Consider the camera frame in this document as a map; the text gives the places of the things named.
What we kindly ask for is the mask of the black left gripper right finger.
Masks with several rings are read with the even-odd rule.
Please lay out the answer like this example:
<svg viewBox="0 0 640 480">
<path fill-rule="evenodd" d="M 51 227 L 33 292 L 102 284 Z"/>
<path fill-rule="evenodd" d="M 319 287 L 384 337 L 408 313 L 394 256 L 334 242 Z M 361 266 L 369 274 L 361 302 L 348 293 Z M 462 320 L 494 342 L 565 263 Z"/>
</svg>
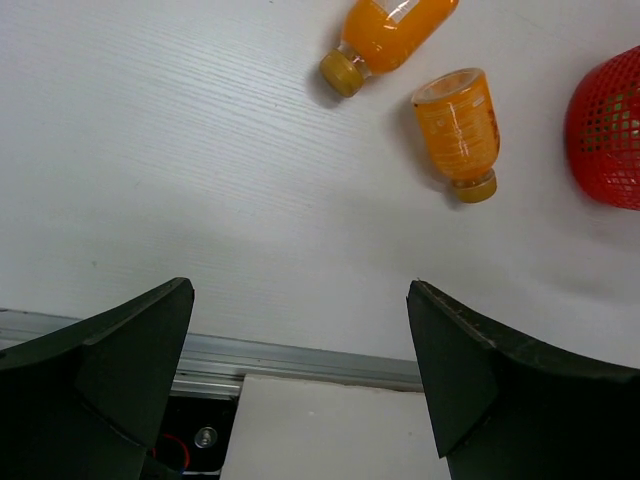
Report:
<svg viewBox="0 0 640 480">
<path fill-rule="evenodd" d="M 639 372 L 552 346 L 414 281 L 409 324 L 454 479 L 635 479 Z"/>
</svg>

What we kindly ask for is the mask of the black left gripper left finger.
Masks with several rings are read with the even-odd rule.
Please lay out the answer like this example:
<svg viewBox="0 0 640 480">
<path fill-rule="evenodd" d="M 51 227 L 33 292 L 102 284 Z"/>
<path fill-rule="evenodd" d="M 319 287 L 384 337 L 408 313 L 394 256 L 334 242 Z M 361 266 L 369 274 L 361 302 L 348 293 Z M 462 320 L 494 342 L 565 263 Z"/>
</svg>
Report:
<svg viewBox="0 0 640 480">
<path fill-rule="evenodd" d="M 154 459 L 194 288 L 174 278 L 1 352 L 4 479 L 178 479 Z"/>
</svg>

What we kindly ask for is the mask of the orange juice bottle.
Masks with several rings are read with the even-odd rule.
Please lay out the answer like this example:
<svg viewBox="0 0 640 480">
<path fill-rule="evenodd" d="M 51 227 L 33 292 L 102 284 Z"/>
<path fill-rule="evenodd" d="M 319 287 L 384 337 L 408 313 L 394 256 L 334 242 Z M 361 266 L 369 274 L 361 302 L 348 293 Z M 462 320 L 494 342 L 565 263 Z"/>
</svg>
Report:
<svg viewBox="0 0 640 480">
<path fill-rule="evenodd" d="M 347 13 L 339 44 L 319 63 L 327 83 L 354 96 L 374 76 L 409 57 L 453 14 L 457 0 L 358 0 Z"/>
<path fill-rule="evenodd" d="M 417 89 L 411 103 L 429 158 L 457 200 L 474 204 L 493 196 L 500 132 L 484 70 L 447 73 Z"/>
</svg>

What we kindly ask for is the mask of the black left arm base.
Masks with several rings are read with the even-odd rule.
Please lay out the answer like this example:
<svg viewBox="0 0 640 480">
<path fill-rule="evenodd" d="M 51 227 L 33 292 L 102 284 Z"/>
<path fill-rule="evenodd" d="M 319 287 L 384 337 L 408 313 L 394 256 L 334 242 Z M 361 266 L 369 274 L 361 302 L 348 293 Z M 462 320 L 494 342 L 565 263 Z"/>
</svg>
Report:
<svg viewBox="0 0 640 480">
<path fill-rule="evenodd" d="M 169 397 L 147 456 L 180 479 L 219 479 L 238 408 L 236 397 Z"/>
</svg>

